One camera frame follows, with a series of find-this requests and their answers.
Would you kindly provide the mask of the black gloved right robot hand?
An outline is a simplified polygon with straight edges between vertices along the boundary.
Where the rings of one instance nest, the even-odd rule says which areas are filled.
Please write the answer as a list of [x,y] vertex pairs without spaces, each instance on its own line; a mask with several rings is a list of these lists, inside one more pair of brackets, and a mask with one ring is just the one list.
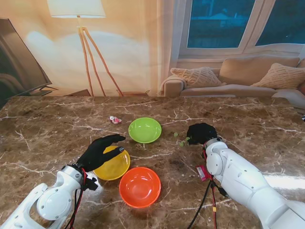
[[187,137],[189,138],[187,142],[190,145],[203,145],[207,141],[217,138],[217,131],[213,126],[207,123],[198,123],[189,126]]

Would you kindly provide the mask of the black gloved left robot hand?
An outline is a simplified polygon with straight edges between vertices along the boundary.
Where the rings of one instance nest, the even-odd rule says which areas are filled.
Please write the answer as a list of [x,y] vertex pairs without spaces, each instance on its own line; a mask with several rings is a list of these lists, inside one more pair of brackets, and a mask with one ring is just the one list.
[[83,168],[86,172],[91,172],[99,168],[105,162],[110,161],[124,151],[123,147],[116,147],[114,150],[104,154],[105,149],[113,143],[118,143],[125,139],[126,138],[120,134],[107,135],[95,139],[76,162],[77,167]]

